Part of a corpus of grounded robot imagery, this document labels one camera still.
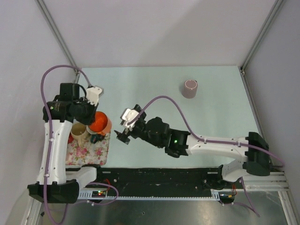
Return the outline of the beige mug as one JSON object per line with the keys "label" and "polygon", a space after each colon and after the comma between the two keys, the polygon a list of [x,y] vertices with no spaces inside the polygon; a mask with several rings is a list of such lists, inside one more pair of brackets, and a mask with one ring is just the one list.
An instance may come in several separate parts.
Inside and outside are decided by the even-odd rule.
{"label": "beige mug", "polygon": [[83,148],[86,138],[89,136],[86,125],[82,123],[75,123],[71,128],[71,136],[78,142],[78,146]]}

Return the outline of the orange mug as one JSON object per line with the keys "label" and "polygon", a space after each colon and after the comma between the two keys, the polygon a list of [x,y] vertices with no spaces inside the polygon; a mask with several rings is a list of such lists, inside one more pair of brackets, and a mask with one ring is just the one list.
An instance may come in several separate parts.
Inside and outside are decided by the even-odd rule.
{"label": "orange mug", "polygon": [[110,133],[112,129],[112,122],[103,112],[97,111],[95,113],[94,122],[87,126],[87,130],[92,135],[102,135],[105,136]]}

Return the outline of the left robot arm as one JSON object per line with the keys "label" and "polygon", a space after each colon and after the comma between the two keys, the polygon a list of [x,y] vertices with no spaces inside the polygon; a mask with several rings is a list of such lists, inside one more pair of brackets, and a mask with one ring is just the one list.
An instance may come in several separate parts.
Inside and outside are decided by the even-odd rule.
{"label": "left robot arm", "polygon": [[90,125],[95,120],[99,97],[104,90],[79,84],[61,83],[60,93],[43,108],[45,143],[37,181],[27,186],[29,195],[48,203],[75,203],[80,190],[89,183],[99,187],[104,176],[94,166],[83,166],[76,171],[66,169],[68,138],[74,121]]}

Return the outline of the dark green mug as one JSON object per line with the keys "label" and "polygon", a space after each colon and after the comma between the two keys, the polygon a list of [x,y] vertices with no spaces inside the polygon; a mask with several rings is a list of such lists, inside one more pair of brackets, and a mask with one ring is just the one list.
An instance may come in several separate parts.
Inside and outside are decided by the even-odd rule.
{"label": "dark green mug", "polygon": [[102,141],[105,138],[105,136],[100,135],[100,134],[92,134],[90,138],[90,142],[92,144],[96,144],[97,142]]}

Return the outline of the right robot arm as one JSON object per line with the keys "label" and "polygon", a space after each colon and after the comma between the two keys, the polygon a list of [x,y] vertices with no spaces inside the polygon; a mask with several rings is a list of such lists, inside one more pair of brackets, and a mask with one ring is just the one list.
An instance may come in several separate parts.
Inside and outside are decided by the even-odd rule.
{"label": "right robot arm", "polygon": [[124,131],[115,133],[117,139],[125,144],[129,144],[132,137],[164,149],[174,158],[200,154],[232,158],[232,162],[219,167],[216,178],[222,188],[244,176],[270,175],[269,146],[257,132],[249,132],[246,137],[240,138],[196,136],[190,131],[170,128],[160,117],[146,121],[146,113],[139,105],[127,108],[120,118]]}

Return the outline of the red mug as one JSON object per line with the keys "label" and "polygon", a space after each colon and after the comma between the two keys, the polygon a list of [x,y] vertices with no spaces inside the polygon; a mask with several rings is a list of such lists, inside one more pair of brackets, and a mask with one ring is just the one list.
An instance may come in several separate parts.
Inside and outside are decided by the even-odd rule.
{"label": "red mug", "polygon": [[72,135],[70,134],[69,137],[68,137],[67,143],[69,144],[69,143],[71,143],[72,141],[73,141],[73,137],[72,137]]}

